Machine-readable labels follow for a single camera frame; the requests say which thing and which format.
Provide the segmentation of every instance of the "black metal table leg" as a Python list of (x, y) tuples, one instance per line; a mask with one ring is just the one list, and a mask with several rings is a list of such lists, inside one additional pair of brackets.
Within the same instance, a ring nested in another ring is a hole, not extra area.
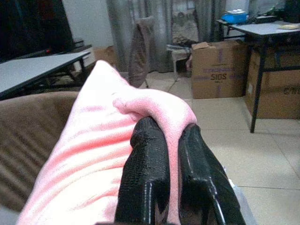
[(86, 72), (86, 69), (85, 69), (85, 66), (84, 66), (84, 62), (83, 62), (83, 58), (79, 59), (79, 62), (80, 62), (80, 66), (81, 66), (81, 81), (84, 83), (85, 80), (88, 78), (88, 75), (87, 75), (87, 72)]
[(261, 84), (262, 84), (266, 54), (267, 54), (267, 39), (264, 38), (262, 41), (262, 48), (260, 51), (260, 63), (259, 63), (258, 77), (257, 77), (257, 82), (256, 82), (255, 102), (254, 102), (254, 107), (253, 107), (253, 112), (252, 112), (252, 121), (251, 121), (251, 128), (250, 128), (251, 133), (254, 133), (254, 128), (255, 128), (255, 121), (256, 121), (256, 116), (257, 116), (259, 96), (261, 94)]

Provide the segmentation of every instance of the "tiled floor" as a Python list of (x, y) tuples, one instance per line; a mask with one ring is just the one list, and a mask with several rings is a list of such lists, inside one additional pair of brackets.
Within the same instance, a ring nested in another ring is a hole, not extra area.
[(299, 121), (257, 120), (251, 134), (243, 98), (193, 99), (190, 78), (174, 82), (173, 73), (152, 72), (147, 81), (191, 106), (205, 142), (244, 191), (259, 225), (300, 224)]

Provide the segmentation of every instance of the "brown sofa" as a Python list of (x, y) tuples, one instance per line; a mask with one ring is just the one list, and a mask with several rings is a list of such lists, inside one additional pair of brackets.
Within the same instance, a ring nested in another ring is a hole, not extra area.
[(0, 204), (22, 210), (77, 94), (49, 92), (0, 101)]

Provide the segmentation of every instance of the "blue container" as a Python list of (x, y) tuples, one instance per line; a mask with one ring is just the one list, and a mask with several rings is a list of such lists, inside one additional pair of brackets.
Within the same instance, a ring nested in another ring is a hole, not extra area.
[(244, 23), (247, 21), (247, 13), (224, 14), (221, 19), (232, 24)]

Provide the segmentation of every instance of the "pink towel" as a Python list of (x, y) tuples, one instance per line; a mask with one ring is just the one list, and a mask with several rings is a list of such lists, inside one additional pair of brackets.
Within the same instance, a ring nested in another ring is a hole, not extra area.
[(108, 63), (98, 61), (75, 101), (67, 124), (17, 225), (93, 225), (113, 222), (125, 161), (136, 122), (152, 116), (169, 150), (171, 195), (168, 222), (178, 215), (178, 140), (196, 123), (180, 98), (133, 88)]

